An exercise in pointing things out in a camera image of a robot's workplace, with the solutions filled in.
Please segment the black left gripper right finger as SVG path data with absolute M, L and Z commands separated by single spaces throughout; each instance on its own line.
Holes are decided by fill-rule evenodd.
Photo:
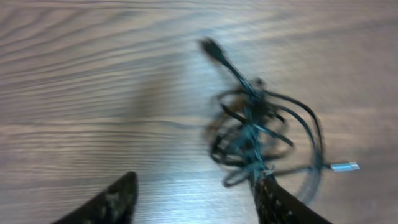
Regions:
M 260 224 L 331 224 L 272 178 L 258 179 L 253 192 Z

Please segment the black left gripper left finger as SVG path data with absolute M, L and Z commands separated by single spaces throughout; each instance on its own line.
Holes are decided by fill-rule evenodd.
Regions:
M 127 172 L 54 224 L 132 224 L 139 195 L 135 172 Z

